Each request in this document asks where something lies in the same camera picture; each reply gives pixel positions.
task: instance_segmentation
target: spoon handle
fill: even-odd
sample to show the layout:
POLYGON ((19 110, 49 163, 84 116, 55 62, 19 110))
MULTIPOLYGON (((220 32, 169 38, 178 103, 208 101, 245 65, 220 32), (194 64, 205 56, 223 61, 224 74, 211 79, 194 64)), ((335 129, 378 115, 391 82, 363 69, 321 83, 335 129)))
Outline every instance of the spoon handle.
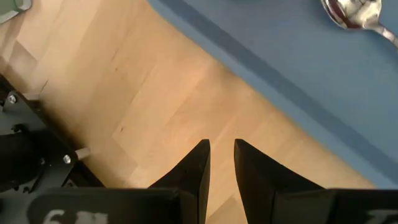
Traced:
POLYGON ((390 40, 392 44, 394 44, 394 46, 398 49, 398 36, 396 36, 391 30, 387 29, 381 24, 371 26, 370 28, 385 37, 387 40, 390 40))

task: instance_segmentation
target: metal spoon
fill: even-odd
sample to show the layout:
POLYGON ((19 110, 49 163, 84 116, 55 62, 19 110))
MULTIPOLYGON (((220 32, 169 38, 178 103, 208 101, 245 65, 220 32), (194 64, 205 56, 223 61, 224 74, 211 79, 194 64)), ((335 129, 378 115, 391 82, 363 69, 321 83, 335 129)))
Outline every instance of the metal spoon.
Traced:
POLYGON ((330 18, 344 29, 373 30, 398 49, 398 37, 379 22, 381 0, 321 0, 330 18))

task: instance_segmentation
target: hardwood floor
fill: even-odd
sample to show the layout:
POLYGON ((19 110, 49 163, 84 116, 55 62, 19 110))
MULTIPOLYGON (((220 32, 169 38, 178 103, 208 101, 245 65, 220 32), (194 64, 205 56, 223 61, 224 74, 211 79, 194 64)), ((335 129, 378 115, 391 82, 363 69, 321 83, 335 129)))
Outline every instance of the hardwood floor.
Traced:
POLYGON ((373 187, 145 0, 35 0, 0 25, 0 56, 0 72, 91 148, 85 162, 109 187, 147 187, 210 139, 209 224, 246 222, 235 138, 324 187, 373 187))

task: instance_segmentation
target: gray object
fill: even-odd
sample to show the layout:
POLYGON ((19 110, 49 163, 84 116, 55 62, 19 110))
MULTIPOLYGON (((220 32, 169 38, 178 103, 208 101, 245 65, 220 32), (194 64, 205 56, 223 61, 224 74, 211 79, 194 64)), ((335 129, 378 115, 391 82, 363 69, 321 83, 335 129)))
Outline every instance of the gray object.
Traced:
POLYGON ((379 22, 381 0, 321 0, 330 18, 344 29, 373 30, 398 49, 398 37, 379 22))
MULTIPOLYGON (((149 0, 186 36, 380 188, 398 186, 398 59, 314 0, 149 0)), ((398 1, 381 22, 398 32, 398 1)))
POLYGON ((28 10, 32 0, 0 0, 0 24, 28 10))

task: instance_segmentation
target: screw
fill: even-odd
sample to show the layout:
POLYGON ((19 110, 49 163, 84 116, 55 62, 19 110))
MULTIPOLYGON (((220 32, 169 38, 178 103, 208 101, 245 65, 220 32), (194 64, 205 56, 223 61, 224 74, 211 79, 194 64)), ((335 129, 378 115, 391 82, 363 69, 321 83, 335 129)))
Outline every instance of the screw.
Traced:
POLYGON ((14 103, 17 103, 17 98, 14 95, 10 95, 10 96, 8 96, 8 101, 10 101, 10 103, 14 104, 14 103))
POLYGON ((64 161, 66 164, 69 164, 69 163, 71 162, 70 156, 65 155, 65 156, 63 157, 63 161, 64 161))

